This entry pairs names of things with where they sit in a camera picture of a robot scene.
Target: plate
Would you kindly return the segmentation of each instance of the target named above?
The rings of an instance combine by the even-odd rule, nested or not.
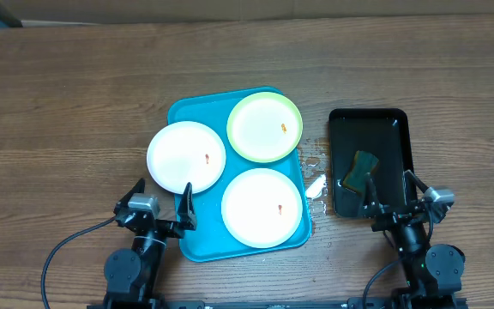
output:
[[[159,131],[146,155],[148,171],[163,189],[182,194],[206,190],[224,171],[226,151],[220,137],[205,124],[182,121]]]
[[[302,216],[302,200],[284,174],[255,168],[239,174],[222,197],[222,219],[239,242],[269,248],[288,240]]]
[[[245,97],[233,108],[226,133],[238,154],[268,163],[291,153],[300,141],[302,128],[300,112],[287,97],[261,92]]]

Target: black cable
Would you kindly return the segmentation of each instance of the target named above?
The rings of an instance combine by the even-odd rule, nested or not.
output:
[[[430,239],[432,238],[432,234],[434,234],[434,221],[432,220],[432,211],[431,211],[431,204],[429,203],[426,207],[426,214],[428,215],[428,235],[426,236],[425,242],[422,244],[422,246],[419,248],[419,250],[422,250],[425,248],[426,244],[430,244]],[[386,231],[383,231],[384,237],[386,237],[386,240],[391,244],[390,239],[388,238],[388,235],[386,234]],[[398,258],[394,262],[384,266],[381,270],[379,270],[370,280],[367,282],[367,285],[365,286],[364,294],[361,299],[361,304],[363,305],[363,309],[367,309],[367,294],[369,293],[369,288],[371,288],[371,285],[373,282],[378,279],[379,276],[381,276],[383,273],[385,273],[387,270],[390,270],[400,262],[403,262],[406,258],[411,257],[414,255],[417,251],[413,252],[412,254],[406,254],[401,258]]]
[[[43,266],[43,272],[41,273],[41,299],[43,300],[43,305],[45,306],[45,309],[51,309],[49,307],[49,302],[47,301],[47,294],[45,291],[45,278],[47,277],[47,270],[49,269],[49,263],[52,260],[52,257],[55,256],[55,253],[57,253],[58,249],[60,249],[63,245],[66,245],[70,240],[82,236],[83,234],[89,233],[94,231],[97,228],[101,228],[103,226],[106,226],[110,223],[112,223],[114,220],[116,220],[116,217],[112,217],[109,220],[106,220],[102,223],[99,223],[95,225],[94,227],[86,228],[80,232],[77,232],[73,235],[68,236],[65,240],[61,241],[54,249],[52,249],[51,253],[49,253],[49,257],[45,261],[45,265]]]

